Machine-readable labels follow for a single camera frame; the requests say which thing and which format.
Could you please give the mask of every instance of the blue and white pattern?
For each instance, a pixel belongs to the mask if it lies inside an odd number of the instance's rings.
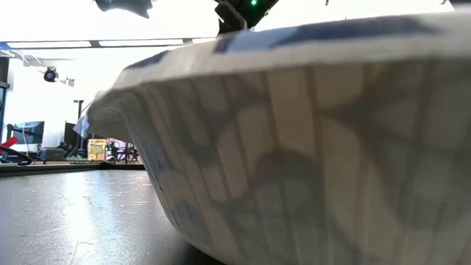
[[[164,52],[124,69],[88,122],[137,145],[170,222],[228,264],[471,264],[470,22],[342,21]]]

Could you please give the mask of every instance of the cable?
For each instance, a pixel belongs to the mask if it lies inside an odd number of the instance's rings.
[[[2,162],[2,163],[12,163],[12,161],[10,161],[8,159],[4,159],[4,158],[0,158],[0,162]]]
[[[21,59],[23,60],[23,64],[26,62],[28,64],[28,66],[32,67],[31,63],[29,63],[28,60],[26,60],[26,58],[24,57],[24,55],[21,52],[18,52],[18,51],[15,51],[15,50],[11,50],[11,51],[15,52],[16,54],[18,54],[21,57]]]
[[[29,156],[26,156],[25,154],[20,153],[20,152],[14,150],[14,149],[11,149],[11,148],[5,147],[5,146],[0,146],[0,150],[3,151],[3,152],[7,152],[7,153],[17,155],[19,157],[24,158],[24,160],[26,160],[26,161],[19,162],[18,163],[19,166],[28,166],[32,163],[32,159]]]
[[[36,152],[36,158],[32,162],[33,165],[36,164],[36,161],[38,160],[38,158],[40,158],[40,155],[43,152],[43,145],[42,144],[38,144],[36,147],[38,148],[38,150]]]
[[[26,142],[26,136],[24,135],[24,125],[21,132],[23,133],[24,144],[26,144],[26,148],[28,149],[28,151],[26,152],[26,155],[29,157],[29,145],[28,145],[28,142]]]
[[[115,147],[116,144],[118,144],[118,147],[116,147],[116,149],[121,148],[121,143],[119,142],[119,140],[114,139],[113,144],[115,145]]]
[[[65,132],[64,132],[64,134],[62,134],[62,133],[60,133],[60,132],[57,134],[57,146],[60,146],[60,143],[62,142],[62,140],[63,140],[64,138],[65,138]]]
[[[83,108],[83,110],[80,112],[80,116],[82,116],[82,113],[83,113],[88,107],[90,107],[90,105],[91,105],[91,102],[88,103],[88,104]]]
[[[23,59],[23,63],[26,62],[29,66],[32,66],[32,65],[26,59],[26,55],[29,55],[29,56],[33,57],[39,63],[40,66],[44,67],[44,64],[36,56],[34,56],[33,54],[24,54],[24,53],[16,51],[16,50],[11,50],[11,51],[18,54]]]
[[[13,57],[13,58],[16,57],[14,54],[12,54],[12,53],[11,53],[10,51],[8,51],[8,50],[0,50],[0,52],[4,52],[4,53],[8,54],[9,56],[11,56],[11,57]]]
[[[117,161],[116,158],[113,156],[110,156],[105,159],[105,163],[116,163],[116,161]]]

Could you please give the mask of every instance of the table surface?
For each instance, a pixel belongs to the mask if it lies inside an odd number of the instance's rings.
[[[170,225],[145,171],[0,178],[2,264],[221,264]]]

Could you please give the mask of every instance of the ceiling light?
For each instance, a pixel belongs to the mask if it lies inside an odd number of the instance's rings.
[[[88,41],[28,41],[7,43],[14,49],[43,49],[43,48],[79,48],[91,47]]]
[[[171,40],[102,40],[101,46],[120,47],[120,46],[171,46],[183,45],[182,39]]]

